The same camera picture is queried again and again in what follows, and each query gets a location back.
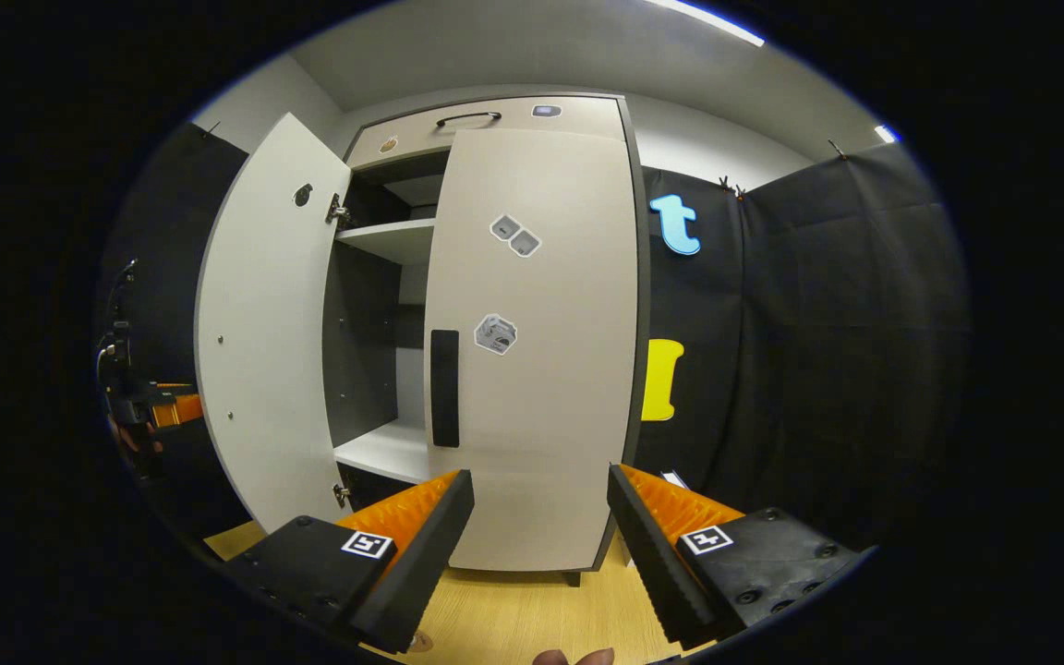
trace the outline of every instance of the ceiling light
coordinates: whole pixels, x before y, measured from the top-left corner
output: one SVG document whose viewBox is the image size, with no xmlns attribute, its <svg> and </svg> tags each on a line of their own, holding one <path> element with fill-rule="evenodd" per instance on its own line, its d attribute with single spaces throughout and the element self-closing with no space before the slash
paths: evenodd
<svg viewBox="0 0 1064 665">
<path fill-rule="evenodd" d="M 874 127 L 872 130 L 878 132 L 878 136 L 884 139 L 884 143 L 886 144 L 892 144 L 894 140 L 898 140 L 898 138 L 894 135 L 894 132 L 890 131 L 890 128 L 883 124 Z"/>
<path fill-rule="evenodd" d="M 704 21 L 706 22 L 706 24 L 717 27 L 717 29 L 724 30 L 725 32 L 734 35 L 734 37 L 744 38 L 746 41 L 752 44 L 753 46 L 763 46 L 763 44 L 766 43 L 763 38 L 758 37 L 757 34 L 751 34 L 748 31 L 742 30 L 739 29 L 739 27 L 731 24 L 730 21 L 725 20 L 725 18 L 715 17 L 713 16 L 713 14 L 710 14 L 704 10 L 698 10 L 697 7 L 693 7 L 693 5 L 679 3 L 679 1 L 676 0 L 647 0 L 647 1 L 648 3 L 659 4 L 660 7 L 668 9 L 674 12 L 680 12 L 681 14 L 684 14 L 684 16 L 693 17 L 696 18 L 698 21 Z"/>
</svg>

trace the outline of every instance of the wooden floor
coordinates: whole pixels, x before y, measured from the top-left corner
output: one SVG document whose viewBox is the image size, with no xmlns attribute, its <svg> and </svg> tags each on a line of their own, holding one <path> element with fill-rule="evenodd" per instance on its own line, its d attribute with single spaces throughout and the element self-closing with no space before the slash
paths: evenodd
<svg viewBox="0 0 1064 665">
<path fill-rule="evenodd" d="M 220 559 L 231 559 L 265 537 L 261 528 L 249 525 L 213 535 L 207 544 Z M 580 588 L 567 585 L 559 572 L 447 568 L 419 630 L 430 635 L 430 651 L 385 655 L 413 665 L 529 665 L 536 653 L 550 648 L 562 649 L 570 662 L 609 647 L 616 662 L 627 664 L 681 653 L 680 645 L 664 638 L 637 569 L 627 567 L 617 535 L 602 569 L 583 572 Z"/>
</svg>

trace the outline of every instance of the human hand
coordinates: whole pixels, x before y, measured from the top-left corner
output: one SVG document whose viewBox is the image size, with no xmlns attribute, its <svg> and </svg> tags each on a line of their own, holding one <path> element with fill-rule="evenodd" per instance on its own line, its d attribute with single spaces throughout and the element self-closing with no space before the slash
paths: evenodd
<svg viewBox="0 0 1064 665">
<path fill-rule="evenodd" d="M 532 661 L 532 665 L 569 665 L 569 661 L 566 660 L 565 653 L 562 653 L 561 649 L 554 648 L 552 651 L 539 653 Z M 613 648 L 603 648 L 602 651 L 588 653 L 575 665 L 613 665 Z"/>
<path fill-rule="evenodd" d="M 114 420 L 113 416 L 109 417 L 109 430 L 114 434 L 115 442 L 124 443 L 128 449 L 138 451 L 138 444 L 134 442 L 134 437 L 132 437 L 129 432 L 121 429 L 121 427 L 118 427 L 117 421 Z M 153 433 L 155 433 L 155 426 L 147 422 L 147 432 L 153 435 Z M 153 443 L 153 449 L 155 449 L 156 453 L 160 453 L 162 451 L 162 442 Z"/>
</svg>

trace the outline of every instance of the open cabinet door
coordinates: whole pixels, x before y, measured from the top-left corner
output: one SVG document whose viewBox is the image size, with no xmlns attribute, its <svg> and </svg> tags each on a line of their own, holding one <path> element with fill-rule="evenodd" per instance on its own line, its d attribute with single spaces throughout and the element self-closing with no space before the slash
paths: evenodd
<svg viewBox="0 0 1064 665">
<path fill-rule="evenodd" d="M 621 140 L 455 135 L 426 295 L 431 475 L 469 468 L 476 494 L 449 564 L 595 564 L 632 404 L 637 234 Z"/>
<path fill-rule="evenodd" d="M 228 189 L 203 254 L 195 309 L 203 417 L 228 480 L 266 533 L 299 515 L 350 513 L 331 492 L 339 479 L 321 363 L 336 228 L 326 216 L 350 180 L 284 115 Z"/>
</svg>

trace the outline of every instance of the drawer handle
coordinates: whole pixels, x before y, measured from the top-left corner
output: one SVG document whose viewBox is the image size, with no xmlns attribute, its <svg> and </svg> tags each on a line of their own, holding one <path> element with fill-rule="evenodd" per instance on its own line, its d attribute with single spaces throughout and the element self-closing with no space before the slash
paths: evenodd
<svg viewBox="0 0 1064 665">
<path fill-rule="evenodd" d="M 461 116 L 451 116 L 448 118 L 439 119 L 439 121 L 437 121 L 437 127 L 446 127 L 446 123 L 451 121 L 451 119 L 469 118 L 475 116 L 491 116 L 491 119 L 497 121 L 497 119 L 503 117 L 503 114 L 499 113 L 499 111 L 479 111 L 478 114 L 462 114 Z"/>
<path fill-rule="evenodd" d="M 432 444 L 459 445 L 458 330 L 430 331 L 430 416 Z"/>
</svg>

